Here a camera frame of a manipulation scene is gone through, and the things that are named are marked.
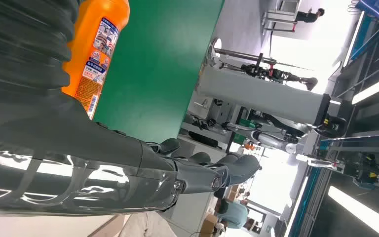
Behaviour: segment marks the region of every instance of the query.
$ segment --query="detergent bottle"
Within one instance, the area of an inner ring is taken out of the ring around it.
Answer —
[[[130,16],[128,0],[85,0],[75,23],[75,38],[68,44],[72,59],[63,65],[70,85],[62,91],[81,102],[94,116],[120,31]]]

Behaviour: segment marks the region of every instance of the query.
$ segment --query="teal shirt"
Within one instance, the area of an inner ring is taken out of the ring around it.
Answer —
[[[245,225],[248,218],[248,209],[237,202],[229,202],[228,209],[223,214],[218,214],[219,220],[227,221],[228,227],[232,229],[240,229]]]

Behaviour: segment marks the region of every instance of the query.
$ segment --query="barcode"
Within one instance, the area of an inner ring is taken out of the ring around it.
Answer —
[[[89,105],[88,113],[92,113],[92,111],[94,111],[97,99],[98,99],[98,96],[96,96],[96,95],[92,96],[92,100],[91,100],[91,104]]]

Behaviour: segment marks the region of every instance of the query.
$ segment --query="bottle label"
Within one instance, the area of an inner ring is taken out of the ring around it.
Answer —
[[[96,104],[101,94],[118,36],[118,28],[103,17],[89,51],[89,58],[85,63],[82,78],[75,95],[75,98],[81,102],[91,119],[95,113]]]

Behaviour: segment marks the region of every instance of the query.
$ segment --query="green tabletop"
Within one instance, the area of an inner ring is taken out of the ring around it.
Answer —
[[[94,121],[144,141],[178,135],[223,0],[130,0]]]

